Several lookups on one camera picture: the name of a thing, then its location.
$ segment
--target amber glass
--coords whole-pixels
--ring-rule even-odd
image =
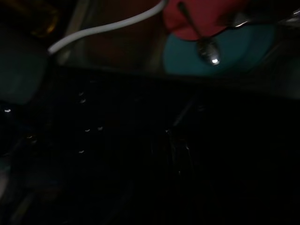
[[[6,20],[38,38],[51,34],[59,21],[59,11],[45,0],[0,0]]]

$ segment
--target spoon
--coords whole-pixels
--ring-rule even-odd
[[[179,2],[177,6],[180,12],[185,16],[189,25],[192,26],[199,37],[199,40],[197,41],[198,55],[210,65],[218,65],[220,63],[220,51],[218,49],[217,43],[211,37],[204,37],[201,35],[200,31],[194,24],[184,2]]]

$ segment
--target blue plate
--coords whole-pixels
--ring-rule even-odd
[[[184,41],[171,34],[163,55],[165,71],[174,75],[197,76],[247,72],[259,64],[271,47],[274,36],[274,25],[226,30],[214,37],[220,49],[221,62],[211,66],[199,58],[195,41]]]

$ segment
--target white cord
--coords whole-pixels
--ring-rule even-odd
[[[114,22],[114,23],[110,23],[107,25],[99,26],[99,27],[93,27],[93,28],[88,28],[85,30],[80,30],[76,33],[73,33],[71,35],[64,37],[63,39],[59,40],[58,42],[56,42],[55,44],[50,46],[48,48],[48,52],[50,55],[52,55],[52,54],[58,52],[63,47],[67,46],[68,44],[70,44],[78,39],[81,39],[83,37],[93,35],[93,34],[107,32],[107,31],[111,31],[111,30],[116,30],[116,29],[119,29],[122,27],[127,27],[129,25],[138,23],[140,21],[146,20],[146,19],[158,14],[160,11],[162,11],[164,9],[166,3],[167,3],[167,0],[161,0],[161,2],[158,3],[155,7],[151,8],[148,11],[143,12],[139,15],[130,17],[128,19],[125,19],[125,20],[122,20],[119,22]]]

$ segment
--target red object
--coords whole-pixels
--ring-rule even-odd
[[[198,40],[199,37],[178,9],[178,3],[184,2],[195,25],[203,36],[213,36],[226,27],[217,25],[220,16],[243,10],[248,0],[169,0],[164,9],[164,21],[167,29],[184,40]]]

